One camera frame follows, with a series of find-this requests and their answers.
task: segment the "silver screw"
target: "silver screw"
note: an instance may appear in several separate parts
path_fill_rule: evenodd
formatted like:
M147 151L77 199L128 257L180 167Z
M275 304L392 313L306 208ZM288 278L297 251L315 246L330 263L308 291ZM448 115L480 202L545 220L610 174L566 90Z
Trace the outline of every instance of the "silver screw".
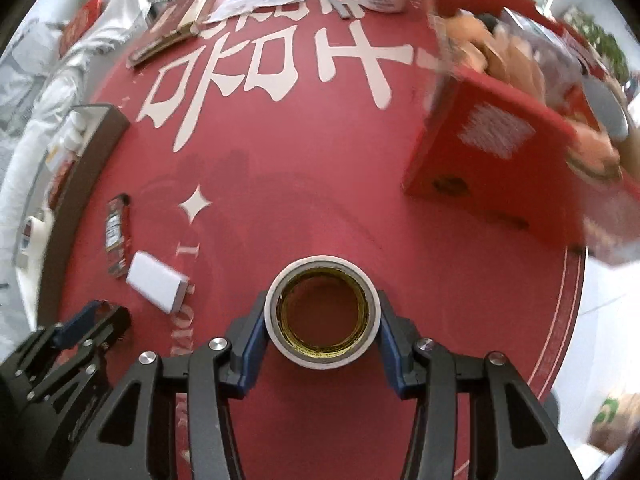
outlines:
M505 362L507 362L507 358L501 352L491 352L489 354L489 362L492 365L502 366L503 364L505 364Z
M423 339L418 339L417 346L420 350L428 352L430 350L433 350L433 347L436 346L436 343L430 337L425 337Z
M209 341L209 348L212 350L222 350L226 348L226 339L223 337L215 337Z
M155 360L156 360L156 353L152 352L151 350L142 352L142 354L140 354L140 357L138 358L138 361L140 361L140 363L143 365L149 365Z

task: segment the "grey oval object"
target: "grey oval object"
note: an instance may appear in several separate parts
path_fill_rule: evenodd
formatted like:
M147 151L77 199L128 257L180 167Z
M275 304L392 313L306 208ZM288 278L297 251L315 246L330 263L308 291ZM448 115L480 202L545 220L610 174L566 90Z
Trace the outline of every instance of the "grey oval object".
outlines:
M629 135L625 113L613 92L595 77L585 77L582 89L589 106L614 142L622 142Z

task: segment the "white box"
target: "white box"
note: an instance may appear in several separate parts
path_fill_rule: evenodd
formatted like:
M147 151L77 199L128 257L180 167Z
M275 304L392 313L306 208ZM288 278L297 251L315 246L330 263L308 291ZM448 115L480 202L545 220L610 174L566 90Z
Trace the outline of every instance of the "white box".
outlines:
M138 251L127 274L127 283L166 314L175 312L189 285L189 279L151 254Z

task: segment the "white floor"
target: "white floor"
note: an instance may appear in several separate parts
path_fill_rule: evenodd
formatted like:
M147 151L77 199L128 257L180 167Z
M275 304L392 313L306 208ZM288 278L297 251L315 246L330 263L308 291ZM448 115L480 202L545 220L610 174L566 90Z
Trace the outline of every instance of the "white floor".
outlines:
M589 258L574 334L553 386L560 433L585 473L593 472L586 464L594 453L584 444L607 394L640 392L638 328L640 262L614 269Z

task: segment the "red box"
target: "red box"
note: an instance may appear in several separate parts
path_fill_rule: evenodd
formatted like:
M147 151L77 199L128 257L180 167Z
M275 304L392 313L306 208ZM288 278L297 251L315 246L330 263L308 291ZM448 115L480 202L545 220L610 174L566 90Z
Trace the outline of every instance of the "red box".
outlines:
M437 0L437 6L444 16L458 8L499 16L509 7L560 35L564 30L532 0ZM640 185L625 170L605 181L568 163L574 130L554 110L462 66L436 76L424 108L402 183L406 193L461 206L556 246L588 246L609 264L640 259Z

